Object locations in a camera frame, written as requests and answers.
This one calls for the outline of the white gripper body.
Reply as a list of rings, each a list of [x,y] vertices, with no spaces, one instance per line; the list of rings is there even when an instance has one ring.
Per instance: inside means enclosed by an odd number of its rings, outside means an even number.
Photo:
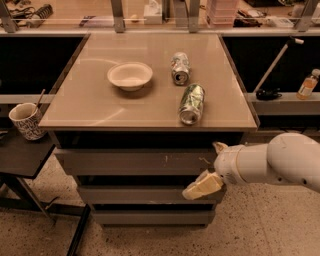
[[[227,147],[216,157],[214,169],[225,184],[239,185],[241,183],[241,176],[237,167],[237,157],[240,149],[240,146]]]

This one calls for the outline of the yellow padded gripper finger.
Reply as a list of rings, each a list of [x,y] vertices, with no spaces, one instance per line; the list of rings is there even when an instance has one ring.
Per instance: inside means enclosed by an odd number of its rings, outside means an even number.
[[[182,195],[187,200],[195,200],[219,191],[223,185],[222,179],[216,173],[206,170],[183,190]]]
[[[213,145],[217,154],[220,154],[224,149],[226,149],[228,147],[227,144],[222,143],[222,142],[213,142],[212,145]]]

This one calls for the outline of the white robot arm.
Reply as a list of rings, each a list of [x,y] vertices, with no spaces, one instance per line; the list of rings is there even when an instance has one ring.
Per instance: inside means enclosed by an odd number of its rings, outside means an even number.
[[[205,170],[182,192],[195,200],[223,185],[300,185],[320,192],[320,144],[300,133],[282,133],[269,143],[227,146],[214,142],[214,171]]]

